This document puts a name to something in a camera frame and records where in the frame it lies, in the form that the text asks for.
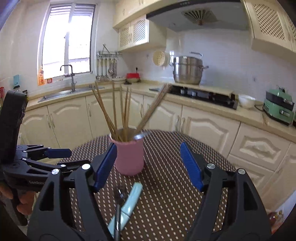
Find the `person's left hand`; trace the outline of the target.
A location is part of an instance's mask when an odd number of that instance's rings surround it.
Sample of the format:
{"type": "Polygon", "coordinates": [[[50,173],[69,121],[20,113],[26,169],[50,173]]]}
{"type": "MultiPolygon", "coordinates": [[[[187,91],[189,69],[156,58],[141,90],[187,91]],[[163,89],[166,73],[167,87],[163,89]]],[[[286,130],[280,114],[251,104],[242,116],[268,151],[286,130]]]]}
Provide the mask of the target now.
{"type": "MultiPolygon", "coordinates": [[[[20,204],[16,207],[18,212],[23,215],[30,215],[32,213],[35,194],[36,193],[33,191],[27,191],[19,197],[20,204]]],[[[12,190],[4,183],[1,183],[1,197],[5,197],[10,200],[13,199],[12,190]]]]}

